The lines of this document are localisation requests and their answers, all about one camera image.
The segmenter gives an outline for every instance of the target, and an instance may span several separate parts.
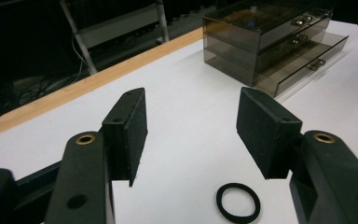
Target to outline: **black rubber ring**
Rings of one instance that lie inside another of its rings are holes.
[[[230,213],[228,213],[225,210],[225,208],[222,205],[223,193],[225,192],[226,189],[231,189],[231,188],[243,189],[252,196],[252,198],[254,199],[254,202],[255,202],[255,212],[253,214],[251,214],[248,217],[237,217],[237,216],[231,215]],[[251,188],[249,188],[248,186],[243,185],[243,184],[229,183],[229,184],[226,184],[226,185],[220,187],[220,189],[217,191],[217,194],[216,194],[216,202],[217,202],[217,207],[219,208],[219,210],[223,214],[223,216],[226,219],[228,219],[234,223],[240,223],[240,224],[251,223],[260,214],[260,199],[258,199],[257,194]]]

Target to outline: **plastic drawer unit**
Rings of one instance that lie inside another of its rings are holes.
[[[345,45],[347,36],[325,31],[331,8],[329,1],[298,0],[243,1],[216,10],[203,17],[204,60],[277,96]]]

